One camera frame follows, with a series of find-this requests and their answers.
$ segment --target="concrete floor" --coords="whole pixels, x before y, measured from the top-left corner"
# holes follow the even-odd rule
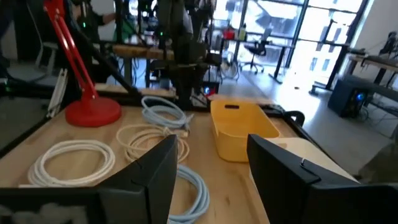
[[[143,66],[138,69],[141,74]],[[14,65],[9,69],[12,75],[31,79],[40,75],[31,65]],[[137,81],[138,86],[144,86],[144,77]],[[236,81],[225,80],[220,86],[220,93],[235,96],[266,96],[272,98],[286,110],[299,110],[306,116],[305,130],[323,147],[339,165],[351,174],[374,157],[378,151],[391,140],[369,128],[368,124],[343,119],[327,108],[330,93],[310,96],[310,82],[303,82],[303,77],[288,75],[283,85],[274,82],[268,75],[243,72]],[[54,78],[44,80],[44,83],[54,83]],[[45,115],[43,100],[23,98],[0,98],[0,123],[3,131],[0,135],[0,147],[16,138],[27,128],[38,122]],[[374,110],[371,116],[379,118],[383,112]],[[381,123],[377,131],[390,135],[396,122],[389,120],[388,125]]]

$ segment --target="wooden table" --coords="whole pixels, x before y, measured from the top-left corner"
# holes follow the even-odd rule
[[[364,62],[364,64],[366,64],[366,65],[373,65],[373,66],[379,67],[380,71],[379,71],[379,73],[377,74],[377,76],[375,77],[375,79],[373,81],[373,83],[378,84],[378,85],[382,81],[382,79],[383,79],[384,75],[386,74],[387,70],[390,70],[390,71],[393,71],[393,72],[398,72],[398,61],[397,61],[396,66],[391,66],[391,65],[388,65],[388,64],[385,64],[385,63],[375,62],[375,61],[373,61],[371,59],[367,59],[363,55],[352,55],[349,59],[351,61],[350,61],[349,65],[348,65],[347,72],[350,75],[352,75],[354,73],[355,67],[358,64],[358,62],[361,62],[361,63]],[[391,79],[388,81],[387,86],[390,84],[390,82],[392,81],[393,77],[394,76],[392,76]]]
[[[155,45],[155,41],[152,37],[143,35],[143,39],[146,40],[150,46]],[[136,37],[132,36],[129,40],[126,40],[127,44],[115,44],[113,45],[113,52],[123,58],[124,60],[124,79],[132,85],[132,58],[146,58],[146,66],[148,67],[151,59],[163,60],[163,50],[157,47],[145,47],[142,42]],[[166,57],[168,60],[174,59],[174,52],[167,50]],[[146,69],[146,77],[149,77],[149,69]]]
[[[127,90],[121,85],[109,85],[104,83],[95,83],[96,91],[105,91],[111,93],[127,93]],[[161,96],[166,98],[176,98],[177,95],[173,90],[165,89],[151,89],[151,88],[139,88],[138,91],[143,95],[149,96]]]
[[[95,139],[111,146],[116,155],[116,164],[109,177],[128,165],[123,155],[124,149],[117,142],[115,134],[127,124],[143,123],[141,110],[138,107],[123,107],[122,117],[117,122],[100,128],[71,126],[65,121],[62,111],[0,160],[0,187],[27,184],[26,175],[30,165],[54,144],[71,139]],[[271,120],[284,137],[296,137],[283,119]],[[261,199],[249,178],[249,165],[226,162],[218,157],[211,125],[209,113],[195,113],[187,138],[191,151],[182,163],[201,175],[210,191],[210,207],[196,223],[269,223]],[[92,173],[101,163],[100,160],[101,156],[95,152],[71,152],[48,161],[46,168],[51,175],[60,179],[77,178]],[[350,178],[341,168],[331,170]],[[184,212],[195,197],[196,189],[186,180],[177,179],[170,213]]]

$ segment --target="blue light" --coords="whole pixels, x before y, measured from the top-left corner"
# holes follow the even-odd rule
[[[365,99],[365,94],[360,93],[360,94],[356,95],[356,100],[363,101],[364,99]]]

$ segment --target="coiled cable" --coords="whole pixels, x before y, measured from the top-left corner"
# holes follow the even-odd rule
[[[196,219],[206,213],[209,208],[209,190],[202,177],[186,166],[178,165],[177,176],[191,182],[191,184],[196,187],[198,195],[192,207],[183,215],[169,215],[170,224],[194,223]]]
[[[122,132],[128,129],[144,128],[142,131],[132,135],[125,143],[122,138]],[[170,134],[174,134],[167,127],[162,128],[153,124],[131,124],[122,127],[116,133],[116,140],[126,148],[124,156],[129,162],[133,162],[140,158],[149,149],[148,147],[141,147],[140,145],[152,138],[165,138]],[[178,162],[182,162],[189,154],[189,145],[186,141],[178,137]]]
[[[44,164],[47,160],[66,152],[88,150],[98,151],[104,156],[104,164],[93,174],[72,180],[59,180],[50,176],[45,170]],[[42,154],[28,171],[28,180],[31,184],[41,187],[77,187],[85,186],[104,177],[115,163],[115,155],[112,149],[95,140],[71,140],[63,141],[52,146],[46,153]]]
[[[156,105],[149,107],[146,104],[146,100],[160,101],[161,103],[169,106]],[[144,119],[151,124],[158,124],[168,128],[188,129],[188,124],[193,117],[193,114],[187,117],[178,106],[158,96],[144,96],[141,100],[141,104],[144,107],[142,110],[142,115],[144,116]],[[159,115],[158,113],[161,112],[171,114],[172,116],[176,117],[177,120],[167,119]]]
[[[122,140],[123,132],[130,129],[144,128],[131,136],[128,141]],[[173,134],[168,127],[159,127],[153,124],[131,124],[119,129],[116,133],[118,142],[126,148],[124,155],[128,161],[135,161],[143,153],[149,150],[148,147],[140,146],[151,138],[166,137]],[[178,162],[182,162],[189,154],[189,145],[186,141],[178,137]],[[183,165],[178,165],[177,176],[188,180],[197,188],[198,195],[192,207],[183,215],[169,215],[170,223],[193,223],[197,218],[204,214],[210,204],[210,195],[205,181],[194,171]]]

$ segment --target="lamp base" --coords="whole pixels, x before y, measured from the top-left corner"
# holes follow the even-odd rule
[[[100,127],[117,121],[121,117],[121,107],[114,100],[98,97],[84,103],[71,103],[65,109],[65,116],[74,126]]]

